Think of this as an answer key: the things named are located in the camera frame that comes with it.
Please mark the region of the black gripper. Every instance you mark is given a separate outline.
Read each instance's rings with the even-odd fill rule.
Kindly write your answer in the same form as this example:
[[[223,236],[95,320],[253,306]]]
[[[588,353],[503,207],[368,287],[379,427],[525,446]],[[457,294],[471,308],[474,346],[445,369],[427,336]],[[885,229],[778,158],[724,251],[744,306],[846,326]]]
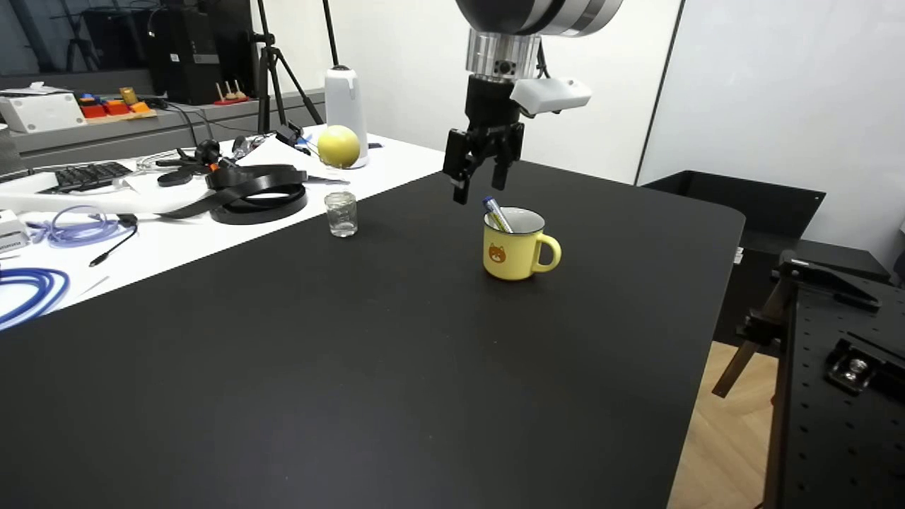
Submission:
[[[469,182],[484,165],[484,142],[491,138],[494,171],[491,186],[503,189],[509,168],[519,158],[523,124],[519,106],[512,99],[515,86],[471,76],[467,82],[467,131],[450,131],[443,148],[443,176],[451,182],[451,200],[469,200]]]

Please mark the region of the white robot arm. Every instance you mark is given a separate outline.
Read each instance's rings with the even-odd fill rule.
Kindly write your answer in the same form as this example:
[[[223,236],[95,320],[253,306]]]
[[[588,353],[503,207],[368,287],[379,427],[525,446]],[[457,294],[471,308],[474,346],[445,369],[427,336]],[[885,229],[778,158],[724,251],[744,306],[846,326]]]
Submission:
[[[469,197],[469,182],[491,162],[491,186],[503,189],[519,158],[523,123],[536,114],[585,107],[590,90],[580,80],[554,80],[544,67],[544,38],[585,38],[604,29],[621,0],[455,0],[469,24],[467,38],[467,128],[450,131],[443,176],[451,197]]]

